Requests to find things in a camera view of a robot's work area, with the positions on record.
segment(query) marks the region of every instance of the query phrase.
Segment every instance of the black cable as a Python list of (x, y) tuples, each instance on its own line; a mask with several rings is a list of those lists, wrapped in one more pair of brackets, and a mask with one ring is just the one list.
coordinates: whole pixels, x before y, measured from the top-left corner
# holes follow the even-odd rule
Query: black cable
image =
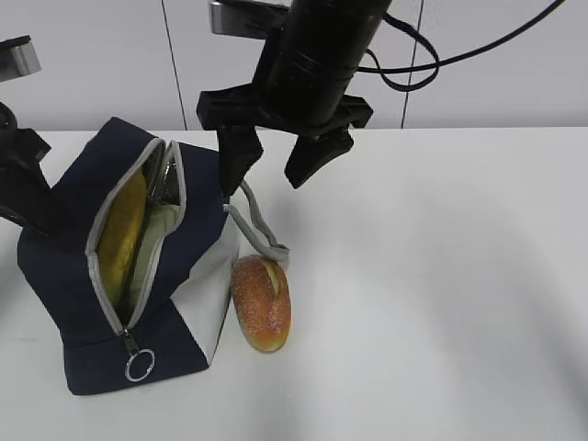
[(372, 58), (372, 60), (374, 60), (374, 63), (377, 66), (376, 71), (382, 77), (382, 80), (384, 80), (384, 83), (386, 83), (386, 85), (388, 87), (391, 87), (392, 89), (397, 90), (399, 92), (413, 92), (415, 90), (418, 90), (418, 89), (425, 87), (426, 85), (430, 85), (433, 82), (433, 80), (435, 80), (436, 77), (439, 75), (439, 68), (440, 68), (439, 55), (437, 54), (437, 51), (435, 50), (433, 45), (429, 42), (429, 40), (427, 40), (425, 37), (423, 37), (423, 35), (421, 35), (418, 32), (418, 30), (413, 28), (408, 23), (400, 21), (398, 18), (391, 17), (388, 14), (386, 14), (386, 16), (384, 17), (384, 20), (390, 26), (405, 33), (409, 37), (412, 37), (414, 39), (414, 41), (416, 41), (418, 44), (423, 46), (431, 54), (431, 56), (435, 59), (435, 66), (436, 66), (435, 70), (429, 76), (427, 76), (423, 81), (419, 81), (418, 83), (416, 83), (414, 85), (411, 85), (411, 84), (401, 85), (400, 83), (396, 83), (396, 82), (390, 80), (386, 76), (386, 74), (384, 74), (384, 72), (383, 72), (384, 69), (382, 69), (381, 66), (379, 65), (378, 57), (376, 57), (376, 54), (372, 50), (368, 49), (366, 51), (366, 54), (369, 55)]
[(442, 60), (440, 62), (435, 61), (435, 62), (432, 62), (432, 63), (429, 63), (429, 64), (423, 64), (421, 66), (401, 67), (401, 68), (396, 68), (396, 69), (380, 69), (378, 67), (377, 68), (373, 68), (373, 67), (359, 67), (359, 69), (357, 69), (357, 71), (358, 72), (361, 72), (361, 73), (364, 73), (364, 74), (379, 74), (379, 75), (384, 75), (384, 74), (408, 74), (410, 72), (422, 72), (422, 71), (428, 71), (428, 70), (431, 70), (431, 69), (435, 69), (437, 71), (439, 68), (441, 68), (443, 66), (447, 66), (447, 65), (453, 64), (455, 62), (461, 62), (463, 60), (467, 60), (468, 58), (475, 57), (475, 56), (480, 55), (480, 54), (482, 54), (484, 52), (491, 51), (492, 49), (495, 49), (498, 46), (502, 46), (506, 42), (508, 42), (508, 41), (510, 41), (510, 40), (512, 40), (512, 39), (514, 39), (516, 37), (518, 37), (523, 32), (531, 29), (537, 23), (539, 23), (540, 21), (542, 21), (543, 19), (545, 19), (547, 16), (551, 15), (551, 13), (553, 13), (553, 11), (555, 11), (565, 1), (566, 0), (555, 0), (551, 5), (549, 5), (538, 16), (536, 16), (535, 18), (533, 18), (530, 21), (526, 22), (520, 28), (514, 30), (510, 34), (502, 37), (501, 39), (498, 39), (498, 40), (496, 40), (496, 41), (494, 41), (494, 42), (492, 42), (490, 44), (487, 44), (486, 46), (482, 46), (481, 48), (478, 48), (476, 50), (469, 51), (469, 52), (466, 52), (466, 53), (462, 53), (461, 55), (456, 55), (455, 57), (447, 58), (446, 60)]

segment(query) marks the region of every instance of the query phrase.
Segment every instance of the table surface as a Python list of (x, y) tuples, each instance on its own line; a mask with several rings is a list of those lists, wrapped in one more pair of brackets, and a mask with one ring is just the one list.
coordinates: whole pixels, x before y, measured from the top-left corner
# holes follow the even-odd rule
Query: table surface
[[(51, 183), (92, 135), (42, 133)], [(181, 379), (72, 396), (1, 221), (0, 439), (588, 439), (588, 129), (354, 137), (294, 191), (294, 138), (262, 133), (249, 181), (292, 249), (291, 334), (259, 354), (231, 306), (212, 368)]]

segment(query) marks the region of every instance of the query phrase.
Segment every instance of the bread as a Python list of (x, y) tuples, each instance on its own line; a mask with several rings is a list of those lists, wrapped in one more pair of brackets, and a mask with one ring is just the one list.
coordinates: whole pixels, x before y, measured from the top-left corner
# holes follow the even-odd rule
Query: bread
[(232, 300), (245, 338), (262, 352), (275, 352), (290, 330), (290, 295), (281, 266), (259, 255), (240, 259), (232, 272)]
[(116, 308), (119, 305), (141, 233), (147, 184), (140, 171), (130, 179), (110, 207), (96, 249), (102, 283)]

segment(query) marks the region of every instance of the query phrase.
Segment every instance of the gray strap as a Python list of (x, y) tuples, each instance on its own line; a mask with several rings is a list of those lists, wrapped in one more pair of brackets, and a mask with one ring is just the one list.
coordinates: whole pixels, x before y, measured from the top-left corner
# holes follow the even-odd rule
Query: gray strap
[(269, 246), (261, 242), (257, 234), (255, 234), (249, 223), (247, 223), (247, 220), (245, 220), (236, 207), (230, 204), (225, 204), (225, 212), (232, 216), (235, 223), (239, 227), (239, 230), (241, 230), (247, 241), (249, 241), (249, 243), (259, 254), (276, 262), (287, 262), (290, 250), (286, 246), (277, 242), (276, 236), (267, 226), (261, 214), (261, 210), (259, 209), (259, 205), (257, 204), (257, 199), (255, 199), (253, 190), (247, 185), (245, 181), (241, 183), (241, 190), (249, 202), (251, 222), (256, 227), (256, 229), (267, 238)]

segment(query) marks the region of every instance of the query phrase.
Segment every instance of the metal bracket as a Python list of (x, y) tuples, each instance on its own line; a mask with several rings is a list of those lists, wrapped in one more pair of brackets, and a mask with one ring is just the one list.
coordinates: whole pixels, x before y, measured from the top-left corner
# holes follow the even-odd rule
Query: metal bracket
[(0, 83), (40, 71), (30, 36), (0, 41)]
[(286, 19), (289, 8), (252, 0), (212, 0), (209, 11), (213, 34), (265, 40), (271, 28)]

